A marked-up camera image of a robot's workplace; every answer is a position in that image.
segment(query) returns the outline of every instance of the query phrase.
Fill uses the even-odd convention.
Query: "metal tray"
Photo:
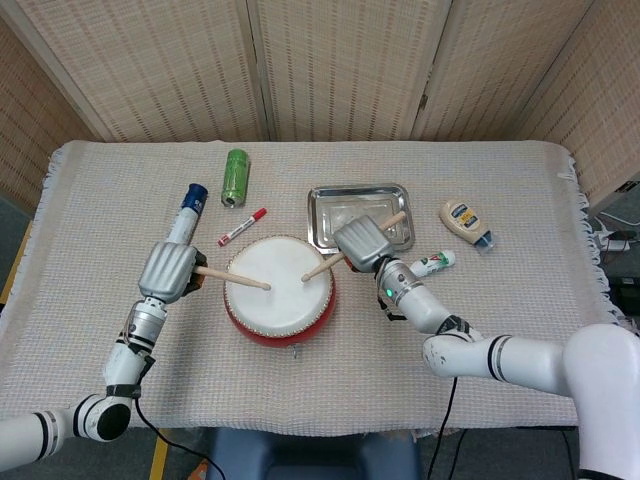
[[[369,215],[377,223],[398,212],[407,217],[385,233],[396,250],[413,245],[414,233],[409,194],[397,183],[316,187],[308,196],[309,243],[320,253],[337,253],[333,232],[354,218]]]

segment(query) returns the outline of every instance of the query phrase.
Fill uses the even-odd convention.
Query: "green can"
[[[234,148],[227,154],[222,184],[222,204],[225,207],[241,207],[247,198],[249,184],[249,155],[244,150]]]

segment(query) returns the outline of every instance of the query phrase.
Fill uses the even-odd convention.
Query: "red drum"
[[[251,340],[286,347],[308,340],[324,325],[336,303],[331,271],[308,282],[301,277],[323,258],[294,237],[259,240],[236,255],[229,273],[267,282],[271,290],[225,282],[224,305],[234,325]]]

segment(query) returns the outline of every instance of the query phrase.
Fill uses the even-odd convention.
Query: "wooden drumstick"
[[[398,212],[393,217],[388,218],[385,222],[383,222],[378,226],[380,227],[380,230],[384,232],[387,228],[391,228],[396,223],[400,223],[402,220],[406,218],[406,216],[407,214],[405,212]],[[318,265],[316,268],[311,270],[309,273],[305,273],[302,276],[302,281],[307,282],[313,277],[315,277],[316,275],[324,272],[325,270],[329,270],[331,267],[333,267],[336,263],[338,263],[343,258],[344,258],[344,253],[342,252],[336,253],[334,256],[329,257],[327,260],[322,262],[320,265]]]
[[[239,283],[240,285],[245,285],[247,287],[256,287],[263,290],[271,290],[271,285],[269,285],[268,283],[258,282],[247,277],[234,275],[233,273],[221,272],[220,270],[214,270],[213,268],[195,267],[193,269],[193,273],[204,275],[205,277],[219,278],[220,280],[225,280],[231,283]]]

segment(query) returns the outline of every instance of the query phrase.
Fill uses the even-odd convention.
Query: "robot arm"
[[[70,437],[109,442],[125,432],[140,381],[155,361],[151,352],[167,318],[166,305],[201,283],[192,271],[206,259],[189,243],[206,197],[204,187],[189,186],[169,236],[147,259],[139,281],[144,300],[133,305],[103,369],[105,394],[0,422],[0,472],[53,455]]]
[[[584,480],[640,478],[640,339],[611,324],[578,330],[563,347],[482,336],[452,315],[401,261],[373,220],[361,217],[334,234],[356,270],[375,272],[377,287],[420,332],[423,358],[436,375],[493,378],[568,396],[578,413]]]

